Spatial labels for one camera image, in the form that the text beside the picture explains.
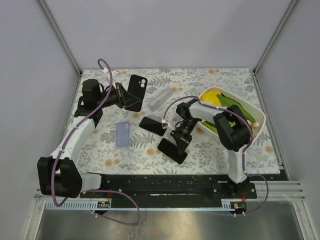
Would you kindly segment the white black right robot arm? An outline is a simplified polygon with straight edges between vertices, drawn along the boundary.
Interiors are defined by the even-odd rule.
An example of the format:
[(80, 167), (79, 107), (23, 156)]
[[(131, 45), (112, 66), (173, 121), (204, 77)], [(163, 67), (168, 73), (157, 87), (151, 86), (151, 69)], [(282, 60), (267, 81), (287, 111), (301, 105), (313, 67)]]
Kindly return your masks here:
[(254, 140), (253, 130), (237, 105), (217, 107), (193, 98), (181, 102), (176, 113), (182, 123), (170, 135), (175, 141), (177, 153), (182, 155), (191, 143), (191, 132), (201, 121), (213, 123), (220, 143), (228, 150), (229, 179), (235, 184), (243, 184), (249, 174), (245, 170), (245, 152)]

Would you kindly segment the black phone case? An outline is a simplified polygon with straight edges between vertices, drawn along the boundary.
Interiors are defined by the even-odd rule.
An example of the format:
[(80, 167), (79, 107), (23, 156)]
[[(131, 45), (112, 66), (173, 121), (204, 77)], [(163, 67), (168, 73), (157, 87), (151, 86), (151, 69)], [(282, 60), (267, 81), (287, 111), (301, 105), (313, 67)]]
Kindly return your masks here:
[(139, 76), (136, 74), (133, 74), (130, 76), (127, 91), (130, 94), (139, 98), (140, 105), (143, 104), (143, 99), (144, 99), (145, 92), (147, 89), (147, 84), (148, 84), (148, 80), (145, 77), (142, 77), (142, 76)]

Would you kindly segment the lilac phone case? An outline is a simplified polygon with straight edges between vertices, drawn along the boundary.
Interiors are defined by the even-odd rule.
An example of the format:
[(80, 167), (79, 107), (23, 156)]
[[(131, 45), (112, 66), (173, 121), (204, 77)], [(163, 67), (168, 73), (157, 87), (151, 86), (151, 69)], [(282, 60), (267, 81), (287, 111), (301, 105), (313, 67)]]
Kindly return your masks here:
[(127, 148), (130, 146), (130, 123), (118, 122), (115, 131), (115, 146), (117, 148)]

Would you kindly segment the black phone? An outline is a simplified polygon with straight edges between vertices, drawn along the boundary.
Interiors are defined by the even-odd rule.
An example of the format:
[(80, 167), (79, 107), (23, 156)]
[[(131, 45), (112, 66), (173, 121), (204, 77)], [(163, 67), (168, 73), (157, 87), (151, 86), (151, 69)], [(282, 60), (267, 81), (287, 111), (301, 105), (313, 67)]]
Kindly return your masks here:
[(157, 149), (179, 165), (181, 165), (188, 156), (185, 151), (183, 153), (179, 153), (178, 147), (166, 138), (161, 139)]

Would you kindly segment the black smartphone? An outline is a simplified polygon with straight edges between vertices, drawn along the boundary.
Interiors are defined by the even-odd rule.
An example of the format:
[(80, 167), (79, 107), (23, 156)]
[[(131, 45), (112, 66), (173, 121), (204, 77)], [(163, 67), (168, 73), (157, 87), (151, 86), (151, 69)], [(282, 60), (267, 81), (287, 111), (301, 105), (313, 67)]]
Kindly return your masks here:
[(161, 122), (146, 116), (142, 118), (141, 122), (139, 123), (139, 127), (161, 137), (166, 132), (166, 129), (163, 128), (163, 125)]

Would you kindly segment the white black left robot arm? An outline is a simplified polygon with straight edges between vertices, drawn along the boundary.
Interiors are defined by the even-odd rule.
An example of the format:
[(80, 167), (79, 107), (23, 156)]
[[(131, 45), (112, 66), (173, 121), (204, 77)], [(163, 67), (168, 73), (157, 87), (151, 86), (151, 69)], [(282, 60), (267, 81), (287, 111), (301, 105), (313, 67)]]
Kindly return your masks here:
[(129, 79), (128, 89), (119, 82), (104, 88), (93, 78), (82, 83), (82, 96), (78, 100), (71, 130), (50, 156), (41, 157), (37, 162), (39, 186), (43, 195), (76, 198), (82, 192), (101, 187), (100, 174), (79, 173), (76, 167), (78, 156), (98, 126), (103, 108), (115, 105), (127, 111), (140, 111), (147, 84), (145, 77), (135, 74)]

